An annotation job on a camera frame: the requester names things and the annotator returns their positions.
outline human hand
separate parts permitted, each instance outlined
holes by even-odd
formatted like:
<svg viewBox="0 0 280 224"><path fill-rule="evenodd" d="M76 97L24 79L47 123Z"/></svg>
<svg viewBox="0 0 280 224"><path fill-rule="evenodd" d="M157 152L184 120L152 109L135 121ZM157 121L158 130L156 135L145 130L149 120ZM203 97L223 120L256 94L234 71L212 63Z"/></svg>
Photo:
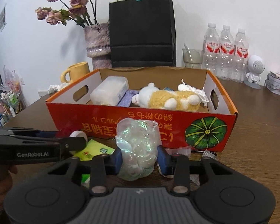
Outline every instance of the human hand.
<svg viewBox="0 0 280 224"><path fill-rule="evenodd" d="M18 169L15 165L11 166L9 168L9 171L11 173L18 173ZM7 192L12 188L12 186L13 186L13 179L10 173L8 173L7 177L0 182L0 211L3 210L3 201L5 199Z"/></svg>

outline yellow mug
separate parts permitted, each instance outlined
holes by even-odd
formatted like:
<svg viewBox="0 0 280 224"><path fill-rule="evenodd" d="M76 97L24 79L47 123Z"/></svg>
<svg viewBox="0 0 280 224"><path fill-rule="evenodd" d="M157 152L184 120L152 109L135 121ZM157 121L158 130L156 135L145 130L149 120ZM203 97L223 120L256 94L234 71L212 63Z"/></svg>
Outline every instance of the yellow mug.
<svg viewBox="0 0 280 224"><path fill-rule="evenodd" d="M71 82L74 82L74 81L80 79L81 77L85 76L89 72L90 72L90 70L89 70L88 63L80 62L80 63L74 64L72 66L69 66L68 69L61 74L60 80L62 83L64 83L64 82L71 83ZM66 78L65 78L67 73L69 73L70 81L66 80Z"/></svg>

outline ceramic vase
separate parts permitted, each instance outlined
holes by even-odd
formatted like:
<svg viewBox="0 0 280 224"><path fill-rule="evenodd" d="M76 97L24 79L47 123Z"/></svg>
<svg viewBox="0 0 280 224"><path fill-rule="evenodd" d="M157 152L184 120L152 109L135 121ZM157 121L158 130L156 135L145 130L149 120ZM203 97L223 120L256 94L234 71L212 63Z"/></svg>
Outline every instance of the ceramic vase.
<svg viewBox="0 0 280 224"><path fill-rule="evenodd" d="M84 28L87 57L92 58L93 70L110 68L109 24L98 24Z"/></svg>

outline black paper bag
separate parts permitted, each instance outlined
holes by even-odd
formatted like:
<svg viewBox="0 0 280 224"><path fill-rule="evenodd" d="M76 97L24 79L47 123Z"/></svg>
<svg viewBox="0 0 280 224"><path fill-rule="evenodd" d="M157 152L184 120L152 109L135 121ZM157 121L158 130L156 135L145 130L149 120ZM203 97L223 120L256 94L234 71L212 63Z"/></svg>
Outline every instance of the black paper bag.
<svg viewBox="0 0 280 224"><path fill-rule="evenodd" d="M176 66L172 0L110 3L112 67Z"/></svg>

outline stuffed animal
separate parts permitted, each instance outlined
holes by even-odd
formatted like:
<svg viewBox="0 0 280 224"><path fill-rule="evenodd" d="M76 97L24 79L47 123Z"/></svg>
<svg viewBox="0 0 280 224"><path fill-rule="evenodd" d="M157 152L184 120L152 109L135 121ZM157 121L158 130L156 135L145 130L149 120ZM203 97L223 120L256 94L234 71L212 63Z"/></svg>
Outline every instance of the stuffed animal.
<svg viewBox="0 0 280 224"><path fill-rule="evenodd" d="M191 91L160 90L154 83L149 83L132 97L132 103L142 108L197 111L201 100Z"/></svg>

